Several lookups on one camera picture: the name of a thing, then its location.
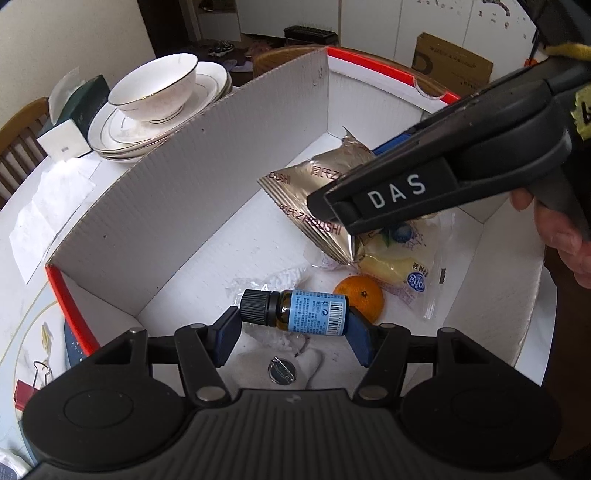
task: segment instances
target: yellow tape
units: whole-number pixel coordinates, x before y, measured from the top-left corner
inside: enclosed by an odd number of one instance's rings
[[[549,56],[568,57],[570,59],[591,61],[591,47],[580,43],[563,43],[546,47]],[[580,89],[574,99],[574,110],[570,113],[577,126],[577,132],[583,140],[591,138],[591,84]]]
[[[591,46],[581,43],[563,43],[546,47],[545,52],[550,57],[568,57],[575,60],[591,61]]]

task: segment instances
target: stacked plates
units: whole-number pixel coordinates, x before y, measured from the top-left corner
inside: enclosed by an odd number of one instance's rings
[[[109,160],[138,161],[211,103],[232,91],[232,79],[219,63],[200,61],[193,93],[179,113],[164,122],[140,122],[106,103],[88,130],[88,144]]]

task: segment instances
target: snack bag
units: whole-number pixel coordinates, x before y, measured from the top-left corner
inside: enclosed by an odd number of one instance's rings
[[[293,167],[273,171],[258,180],[277,206],[330,258],[346,265],[355,262],[359,240],[336,222],[313,217],[307,196],[349,170],[368,163],[374,154],[345,129],[343,144]]]
[[[448,211],[362,235],[365,256],[358,267],[429,319],[444,279],[443,250],[452,224],[453,214]]]

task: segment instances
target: foil snack bag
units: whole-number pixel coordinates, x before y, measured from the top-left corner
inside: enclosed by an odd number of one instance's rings
[[[305,235],[325,254],[346,265],[356,261],[360,242],[336,222],[313,217],[306,204],[307,196],[338,179],[358,165],[374,159],[365,145],[345,129],[342,145],[315,155],[293,167],[272,171],[258,180],[259,185]]]

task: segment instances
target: chair backrest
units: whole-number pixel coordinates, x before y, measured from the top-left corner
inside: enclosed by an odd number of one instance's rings
[[[258,77],[263,73],[272,70],[279,65],[283,65],[290,60],[296,59],[306,53],[310,53],[311,51],[318,50],[320,48],[324,48],[322,45],[294,45],[290,47],[281,47],[275,48],[270,51],[266,51],[265,53],[261,53],[257,55],[252,61],[252,75],[253,77]],[[377,55],[373,55],[371,53],[365,53],[363,51],[354,50],[352,48],[343,48],[339,47],[341,50],[348,50],[354,53],[358,53],[364,57],[369,59],[377,60],[381,63],[385,63],[386,65],[391,65],[392,67],[397,68],[398,70],[402,70],[404,72],[409,72],[414,75],[417,79],[418,86],[420,89],[426,93],[427,95],[439,97],[446,93],[447,89],[441,85],[439,82],[430,79],[426,75],[413,70],[407,66],[401,65],[393,60],[388,60],[383,57],[378,57]]]
[[[39,98],[0,128],[0,209],[45,158],[36,139],[48,115],[47,97]]]

